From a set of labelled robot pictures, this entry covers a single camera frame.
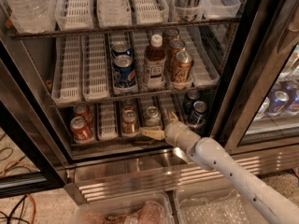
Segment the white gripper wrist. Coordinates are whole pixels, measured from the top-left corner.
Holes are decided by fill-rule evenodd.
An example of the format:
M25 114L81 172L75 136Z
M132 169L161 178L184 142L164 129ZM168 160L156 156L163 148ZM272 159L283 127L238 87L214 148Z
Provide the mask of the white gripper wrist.
M194 146L201 136L189 129L187 125L178 121L178 116L174 111L169 112L171 123L169 123L164 131L159 127L141 127L140 132L155 140L164 140L173 147L178 147L186 151L189 147Z

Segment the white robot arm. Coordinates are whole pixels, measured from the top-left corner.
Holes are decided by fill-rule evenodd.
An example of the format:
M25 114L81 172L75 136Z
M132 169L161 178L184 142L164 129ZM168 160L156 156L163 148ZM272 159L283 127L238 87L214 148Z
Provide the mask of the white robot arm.
M168 113L164 129L141 127L140 132L180 148L202 169L220 172L270 224L299 224L299 207L295 203L239 165L216 140L193 132L173 112Z

